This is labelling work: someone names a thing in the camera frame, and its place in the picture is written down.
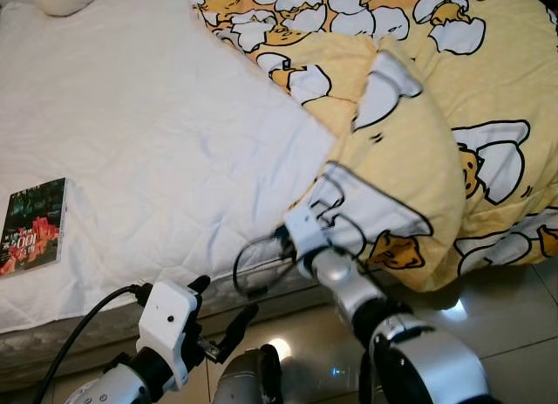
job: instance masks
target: tiled floor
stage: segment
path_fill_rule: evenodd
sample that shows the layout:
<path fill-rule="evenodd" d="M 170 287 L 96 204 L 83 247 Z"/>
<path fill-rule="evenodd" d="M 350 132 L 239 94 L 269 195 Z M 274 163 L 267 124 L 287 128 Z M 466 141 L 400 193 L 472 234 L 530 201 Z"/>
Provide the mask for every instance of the tiled floor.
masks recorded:
<path fill-rule="evenodd" d="M 417 315 L 445 327 L 481 358 L 494 395 L 506 404 L 558 403 L 558 259 L 538 267 L 484 270 L 432 294 L 398 285 L 393 295 Z M 288 404 L 356 404 L 362 349 L 332 307 L 324 306 L 249 328 L 238 353 L 266 342 L 283 344 L 283 391 Z M 207 404 L 223 366 L 204 364 L 186 388 L 164 404 Z M 93 379 L 59 379 L 45 402 L 62 404 Z M 0 403 L 30 402 L 15 397 Z M 378 397 L 376 403 L 383 402 Z"/>

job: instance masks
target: bed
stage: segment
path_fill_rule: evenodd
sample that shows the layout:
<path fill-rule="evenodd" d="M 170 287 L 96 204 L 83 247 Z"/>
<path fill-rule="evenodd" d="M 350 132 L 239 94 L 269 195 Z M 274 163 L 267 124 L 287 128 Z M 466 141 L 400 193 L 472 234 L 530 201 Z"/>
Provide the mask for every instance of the bed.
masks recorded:
<path fill-rule="evenodd" d="M 291 206 L 418 291 L 555 251 L 558 42 L 535 0 L 190 0 L 197 18 L 186 1 L 96 0 L 67 18 L 3 9 L 0 201 L 71 179 L 62 262 L 0 280 L 3 385 L 39 377 L 14 372 L 45 365 L 65 318 L 122 285 L 207 273 L 206 315 L 241 305 L 236 255 Z M 528 21 L 491 9 L 503 1 Z M 491 24 L 530 34 L 508 45 Z M 497 65 L 456 63 L 504 42 Z M 526 82 L 536 97 L 514 86 Z M 506 117 L 487 119 L 496 107 Z M 311 286 L 291 272 L 269 295 L 311 305 L 323 299 Z M 135 334 L 129 302 L 101 315 L 84 356 Z M 123 337 L 106 331 L 115 322 Z M 37 361 L 19 361 L 24 349 Z"/>

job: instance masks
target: book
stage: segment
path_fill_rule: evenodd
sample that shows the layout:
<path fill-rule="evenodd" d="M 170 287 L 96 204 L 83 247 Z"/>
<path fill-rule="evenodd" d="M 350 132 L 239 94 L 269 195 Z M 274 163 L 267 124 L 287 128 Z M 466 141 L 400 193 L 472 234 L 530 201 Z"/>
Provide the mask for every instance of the book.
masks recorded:
<path fill-rule="evenodd" d="M 0 239 L 0 277 L 60 261 L 66 179 L 10 196 Z"/>

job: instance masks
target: yellow blanket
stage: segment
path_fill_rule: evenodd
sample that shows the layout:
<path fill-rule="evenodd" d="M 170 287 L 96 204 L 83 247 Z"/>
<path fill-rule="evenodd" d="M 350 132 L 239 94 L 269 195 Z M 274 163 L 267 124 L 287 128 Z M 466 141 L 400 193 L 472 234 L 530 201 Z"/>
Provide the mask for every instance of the yellow blanket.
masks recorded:
<path fill-rule="evenodd" d="M 190 1 L 338 138 L 299 201 L 331 243 L 418 291 L 558 254 L 558 39 L 536 0 Z"/>

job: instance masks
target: white mattress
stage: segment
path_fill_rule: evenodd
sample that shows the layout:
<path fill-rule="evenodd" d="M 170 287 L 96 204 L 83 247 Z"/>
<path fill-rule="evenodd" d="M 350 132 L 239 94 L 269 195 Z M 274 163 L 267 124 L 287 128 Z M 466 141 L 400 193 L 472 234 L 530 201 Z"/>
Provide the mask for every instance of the white mattress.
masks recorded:
<path fill-rule="evenodd" d="M 0 17 L 0 223 L 66 176 L 59 264 L 0 279 L 0 332 L 83 315 L 139 280 L 223 277 L 310 185 L 332 137 L 191 18 L 187 0 Z M 112 307 L 130 302 L 122 298 Z"/>

